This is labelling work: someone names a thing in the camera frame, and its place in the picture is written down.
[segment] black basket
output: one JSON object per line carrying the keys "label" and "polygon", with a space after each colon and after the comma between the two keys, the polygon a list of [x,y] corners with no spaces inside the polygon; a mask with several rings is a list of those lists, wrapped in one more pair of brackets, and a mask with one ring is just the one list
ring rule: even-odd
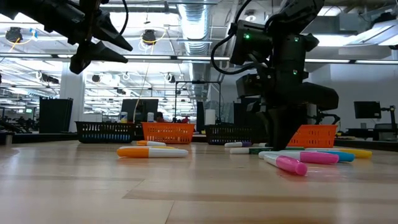
{"label": "black basket", "polygon": [[267,142],[266,132],[257,128],[208,125],[205,129],[207,143],[211,145],[224,145],[229,142]]}
{"label": "black basket", "polygon": [[81,143],[130,143],[135,133],[134,124],[76,121]]}

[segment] plastic basket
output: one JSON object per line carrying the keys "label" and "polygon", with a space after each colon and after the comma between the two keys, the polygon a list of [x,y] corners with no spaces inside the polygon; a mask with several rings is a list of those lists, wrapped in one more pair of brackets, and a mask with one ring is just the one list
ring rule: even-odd
{"label": "plastic basket", "polygon": [[235,127],[230,125],[205,126],[207,143],[211,145],[224,145],[229,142],[260,143],[267,141],[265,129],[250,127]]}
{"label": "plastic basket", "polygon": [[333,147],[336,129],[337,125],[301,125],[290,140],[289,146]]}
{"label": "plastic basket", "polygon": [[76,121],[78,140],[81,143],[130,143],[135,125],[122,123]]}
{"label": "plastic basket", "polygon": [[146,141],[157,141],[167,144],[190,144],[194,128],[194,124],[142,122]]}

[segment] wooden table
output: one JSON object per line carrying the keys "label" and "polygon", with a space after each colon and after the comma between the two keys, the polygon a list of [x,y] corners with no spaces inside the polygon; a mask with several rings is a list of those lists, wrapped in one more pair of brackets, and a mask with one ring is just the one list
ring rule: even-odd
{"label": "wooden table", "polygon": [[297,177],[220,146],[118,159],[119,146],[0,148],[1,223],[398,223],[396,152]]}

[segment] pink marker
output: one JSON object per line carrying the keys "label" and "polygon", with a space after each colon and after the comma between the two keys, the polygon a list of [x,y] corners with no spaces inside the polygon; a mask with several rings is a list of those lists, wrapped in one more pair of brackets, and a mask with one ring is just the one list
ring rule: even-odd
{"label": "pink marker", "polygon": [[297,175],[305,175],[307,173],[307,166],[291,157],[278,156],[275,154],[265,154],[264,160],[284,171],[291,172]]}
{"label": "pink marker", "polygon": [[265,154],[275,154],[277,156],[287,156],[300,162],[312,164],[336,164],[339,160],[338,155],[325,152],[307,152],[307,151],[279,151],[263,152]]}

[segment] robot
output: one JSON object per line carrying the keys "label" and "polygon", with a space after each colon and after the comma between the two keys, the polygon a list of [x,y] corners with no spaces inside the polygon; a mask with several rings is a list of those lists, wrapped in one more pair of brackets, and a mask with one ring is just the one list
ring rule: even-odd
{"label": "robot", "polygon": [[338,107],[335,90],[303,82],[308,78],[304,71],[305,54],[319,41],[312,34],[300,33],[317,17],[325,1],[285,0],[280,12],[271,16],[265,25],[238,20],[249,2],[251,0],[238,11],[229,36],[211,53],[213,58],[216,49],[235,35],[230,62],[243,67],[228,72],[220,69],[214,60],[211,62],[217,71],[226,75],[256,69],[256,74],[245,75],[236,82],[238,96],[261,96],[261,101],[249,105],[248,111],[263,120],[269,145],[279,151],[285,149],[299,127],[306,123],[308,103],[324,110]]}
{"label": "robot", "polygon": [[[99,9],[109,0],[1,0],[0,13],[11,19],[21,12],[44,25],[47,32],[56,31],[68,37],[69,44],[79,44],[71,58],[70,70],[81,73],[92,60],[127,63],[127,59],[105,47],[94,44],[92,37],[108,41],[122,49],[132,47],[113,27],[109,13]],[[305,54],[319,41],[311,34],[300,33],[323,7],[325,0],[284,0],[279,13],[271,16],[265,25],[239,21],[246,0],[232,23],[227,38],[215,45],[211,52],[214,68],[226,75],[235,75],[255,69],[256,74],[245,75],[237,82],[240,97],[260,95],[261,101],[248,106],[264,122],[269,145],[275,151],[289,143],[298,128],[305,123],[306,104],[312,103],[325,110],[336,109],[338,95],[335,90],[303,82]],[[216,49],[236,36],[230,62],[243,67],[228,72],[219,68],[214,60]]]}

